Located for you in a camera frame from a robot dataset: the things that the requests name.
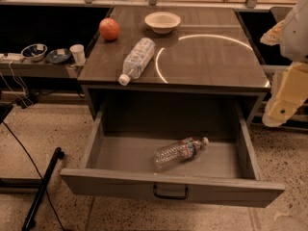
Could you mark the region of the yellow white gripper body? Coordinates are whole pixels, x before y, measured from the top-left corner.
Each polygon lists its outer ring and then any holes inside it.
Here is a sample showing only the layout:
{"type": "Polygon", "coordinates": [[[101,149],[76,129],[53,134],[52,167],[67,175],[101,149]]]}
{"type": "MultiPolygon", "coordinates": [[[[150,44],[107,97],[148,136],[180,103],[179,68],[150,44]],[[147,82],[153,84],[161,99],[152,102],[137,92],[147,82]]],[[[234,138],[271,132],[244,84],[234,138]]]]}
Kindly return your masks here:
{"type": "Polygon", "coordinates": [[[278,127],[308,99],[308,64],[293,62],[285,70],[277,70],[272,77],[270,93],[262,122],[268,127],[278,127]]]}

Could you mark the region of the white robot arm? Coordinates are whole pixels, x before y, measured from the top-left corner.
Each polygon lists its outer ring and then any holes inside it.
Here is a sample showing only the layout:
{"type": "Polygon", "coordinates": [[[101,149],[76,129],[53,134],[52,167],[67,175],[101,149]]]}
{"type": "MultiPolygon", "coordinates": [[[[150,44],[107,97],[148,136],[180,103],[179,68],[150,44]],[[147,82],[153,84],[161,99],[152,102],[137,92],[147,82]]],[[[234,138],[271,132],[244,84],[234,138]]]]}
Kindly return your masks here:
{"type": "Polygon", "coordinates": [[[299,0],[286,17],[264,33],[263,44],[280,47],[292,63],[272,77],[271,98],[262,122],[278,127],[290,119],[308,99],[308,0],[299,0]]]}

